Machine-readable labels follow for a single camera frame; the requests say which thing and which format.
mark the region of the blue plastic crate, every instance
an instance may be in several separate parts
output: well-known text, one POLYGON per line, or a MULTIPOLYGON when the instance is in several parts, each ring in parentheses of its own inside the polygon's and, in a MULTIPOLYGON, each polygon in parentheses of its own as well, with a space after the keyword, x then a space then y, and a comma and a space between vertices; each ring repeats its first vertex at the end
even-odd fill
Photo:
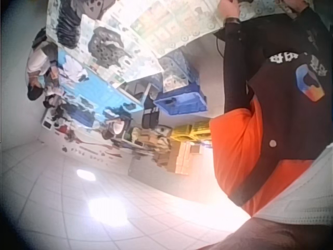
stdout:
POLYGON ((170 116, 207 111, 206 97, 196 84, 166 93, 160 92, 154 104, 170 116))

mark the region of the yellow crate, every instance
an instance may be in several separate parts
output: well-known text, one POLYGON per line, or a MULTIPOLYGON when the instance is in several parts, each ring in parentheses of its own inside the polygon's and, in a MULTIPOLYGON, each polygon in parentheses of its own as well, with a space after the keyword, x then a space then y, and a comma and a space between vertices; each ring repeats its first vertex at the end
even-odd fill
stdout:
POLYGON ((194 138, 198 141, 212 139, 212 136, 210 133, 210 128, 209 128, 209 120, 195 122, 192 125, 192 129, 191 129, 189 136, 191 136, 192 138, 194 138))
POLYGON ((192 129, 192 125, 183 125, 176 127, 172 130, 172 134, 170 138, 179 142, 194 142, 197 141, 196 138, 190 135, 192 129))

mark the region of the ceiling light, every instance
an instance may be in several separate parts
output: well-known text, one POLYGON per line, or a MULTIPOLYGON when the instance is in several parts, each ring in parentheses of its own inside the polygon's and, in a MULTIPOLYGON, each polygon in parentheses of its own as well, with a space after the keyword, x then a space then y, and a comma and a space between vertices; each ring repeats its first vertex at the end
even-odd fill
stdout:
POLYGON ((128 223, 127 213, 121 201, 115 198, 98 198, 89 201, 91 215, 111 227, 121 227, 128 223))
POLYGON ((96 181, 95 175, 93 173, 89 172, 89 171, 79 169, 78 171, 76 171, 76 173, 78 174, 79 177, 81 177, 84 180, 96 181))

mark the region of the button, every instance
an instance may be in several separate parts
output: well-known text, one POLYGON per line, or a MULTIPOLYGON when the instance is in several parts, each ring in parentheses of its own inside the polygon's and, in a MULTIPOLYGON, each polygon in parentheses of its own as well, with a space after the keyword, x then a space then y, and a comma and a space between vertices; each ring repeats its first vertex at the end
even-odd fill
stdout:
POLYGON ((276 140, 270 141, 270 147, 276 147, 276 145, 277 145, 276 140))

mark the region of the cable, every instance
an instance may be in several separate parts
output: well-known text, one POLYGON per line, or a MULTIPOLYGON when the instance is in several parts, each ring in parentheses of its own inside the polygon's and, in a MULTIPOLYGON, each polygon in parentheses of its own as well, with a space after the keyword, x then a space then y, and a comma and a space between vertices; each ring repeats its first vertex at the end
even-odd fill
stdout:
POLYGON ((217 37, 216 37, 216 48, 217 48, 217 51, 219 52, 220 56, 224 59, 224 56, 219 49, 219 39, 217 37))

